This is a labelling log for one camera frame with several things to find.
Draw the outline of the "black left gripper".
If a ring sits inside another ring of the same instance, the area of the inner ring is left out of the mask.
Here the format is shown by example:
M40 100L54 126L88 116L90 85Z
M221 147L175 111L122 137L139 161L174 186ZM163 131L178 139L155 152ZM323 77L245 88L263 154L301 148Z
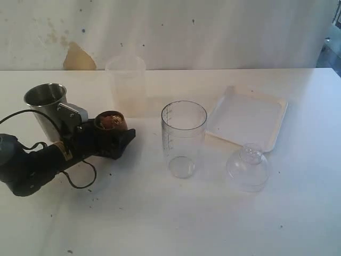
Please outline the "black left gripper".
M90 119L74 127L61 122L63 142L60 143L60 152L65 161L75 157L84 159L92 155L117 160L135 138L135 129L102 130L95 126L94 121L95 119Z

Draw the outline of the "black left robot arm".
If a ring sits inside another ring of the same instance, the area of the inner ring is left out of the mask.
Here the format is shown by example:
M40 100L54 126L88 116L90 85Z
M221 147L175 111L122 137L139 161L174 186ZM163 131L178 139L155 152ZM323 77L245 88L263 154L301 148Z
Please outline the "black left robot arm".
M119 159L135 138L135 130L102 129L90 120L74 129L66 142L26 152L18 139L1 134L1 182L16 196L29 196L66 169L90 156Z

